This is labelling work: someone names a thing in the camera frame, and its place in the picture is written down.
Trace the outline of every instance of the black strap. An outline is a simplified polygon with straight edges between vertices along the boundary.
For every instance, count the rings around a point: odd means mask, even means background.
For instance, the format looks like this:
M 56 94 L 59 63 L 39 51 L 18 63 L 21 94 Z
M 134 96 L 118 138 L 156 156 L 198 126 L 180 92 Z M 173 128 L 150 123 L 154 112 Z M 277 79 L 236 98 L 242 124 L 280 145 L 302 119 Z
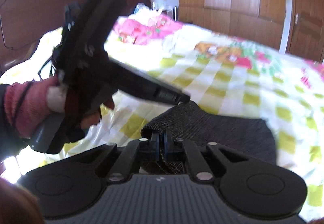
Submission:
M 22 93 L 22 95 L 21 95 L 21 97 L 20 97 L 20 99 L 19 99 L 19 101 L 18 101 L 18 103 L 17 103 L 16 110 L 15 110 L 15 115 L 14 115 L 14 119 L 13 119 L 13 121 L 12 121 L 12 126 L 13 126 L 14 128 L 16 128 L 16 120 L 17 120 L 17 116 L 18 116 L 18 111 L 19 111 L 19 109 L 20 109 L 20 107 L 21 107 L 21 105 L 22 105 L 22 103 L 23 103 L 23 101 L 24 101 L 24 99 L 25 99 L 25 96 L 26 96 L 28 90 L 30 89 L 30 87 L 31 87 L 33 84 L 34 84 L 34 82 L 32 82 L 32 81 L 30 81 L 30 82 L 27 84 L 26 88 L 24 89 L 24 91 L 23 91 L 23 93 Z
M 40 78 L 40 80 L 43 80 L 42 77 L 40 76 L 41 75 L 41 72 L 42 72 L 42 69 L 48 64 L 48 62 L 50 62 L 52 60 L 52 56 L 50 56 L 46 61 L 45 63 L 43 64 L 43 66 L 41 67 L 41 69 L 39 70 L 38 72 L 38 76 Z
M 10 125 L 4 111 L 4 95 L 9 85 L 0 84 L 0 162 L 10 156 L 19 154 L 27 147 L 28 139 L 22 139 Z

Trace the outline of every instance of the metal rivet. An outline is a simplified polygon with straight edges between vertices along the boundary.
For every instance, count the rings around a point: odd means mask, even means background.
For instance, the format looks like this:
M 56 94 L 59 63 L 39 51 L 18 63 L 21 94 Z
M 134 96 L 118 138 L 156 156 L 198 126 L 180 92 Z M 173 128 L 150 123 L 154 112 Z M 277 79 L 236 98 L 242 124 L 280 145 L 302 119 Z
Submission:
M 209 172 L 200 172 L 196 175 L 199 180 L 207 181 L 213 178 L 213 175 Z
M 117 182 L 124 179 L 123 175 L 121 173 L 112 173 L 109 178 L 110 181 Z

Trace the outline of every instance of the bedsheet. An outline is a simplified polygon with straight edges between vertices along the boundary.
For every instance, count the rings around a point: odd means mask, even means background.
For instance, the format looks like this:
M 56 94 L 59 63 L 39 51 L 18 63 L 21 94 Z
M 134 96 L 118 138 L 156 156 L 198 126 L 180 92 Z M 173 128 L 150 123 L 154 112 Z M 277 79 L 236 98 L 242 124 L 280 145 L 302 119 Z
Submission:
M 58 33 L 49 33 L 42 45 L 51 45 L 51 35 Z M 209 113 L 264 119 L 276 139 L 277 164 L 296 172 L 307 184 L 301 217 L 307 221 L 324 217 L 324 83 L 319 66 L 192 25 L 146 46 L 122 43 L 111 34 L 105 49 L 117 60 L 184 89 Z M 13 78 L 19 80 L 18 76 L 16 70 Z M 1 81 L 10 77 L 7 74 Z M 17 157 L 21 173 L 106 142 L 126 145 L 140 138 L 144 124 L 171 107 L 121 92 L 113 99 L 115 110 L 102 106 L 101 123 L 81 141 L 66 144 L 60 154 L 24 149 Z

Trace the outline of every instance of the pink glove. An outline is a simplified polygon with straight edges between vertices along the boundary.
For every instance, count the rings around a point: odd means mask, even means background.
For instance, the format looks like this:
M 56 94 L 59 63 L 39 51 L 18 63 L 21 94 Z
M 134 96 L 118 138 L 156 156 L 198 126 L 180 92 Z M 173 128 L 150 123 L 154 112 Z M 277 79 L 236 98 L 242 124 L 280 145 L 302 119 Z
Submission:
M 13 124 L 18 102 L 30 82 L 24 84 L 15 83 L 8 86 L 4 96 L 4 110 L 9 123 L 15 126 L 24 138 L 30 137 L 37 126 L 52 112 L 64 112 L 65 95 L 58 95 L 56 76 L 43 81 L 33 82 L 27 91 L 25 98 L 18 110 L 15 125 Z M 108 108 L 114 109 L 111 100 L 104 103 Z M 81 122 L 81 128 L 85 129 L 100 121 L 100 113 L 96 112 L 85 117 Z

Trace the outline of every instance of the finger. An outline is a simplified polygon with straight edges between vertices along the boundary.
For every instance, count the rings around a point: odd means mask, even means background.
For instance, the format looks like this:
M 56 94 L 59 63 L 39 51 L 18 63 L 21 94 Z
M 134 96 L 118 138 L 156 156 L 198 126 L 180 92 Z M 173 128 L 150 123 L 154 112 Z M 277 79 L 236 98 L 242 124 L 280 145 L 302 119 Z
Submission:
M 114 101 L 112 100 L 112 98 L 109 99 L 109 100 L 107 100 L 107 101 L 105 101 L 103 104 L 104 104 L 107 108 L 109 108 L 109 109 L 111 109 L 111 110 L 115 109 L 115 104 L 114 104 Z
M 80 123 L 81 129 L 87 129 L 92 125 L 96 125 L 100 122 L 100 113 L 96 111 L 95 113 L 82 119 Z

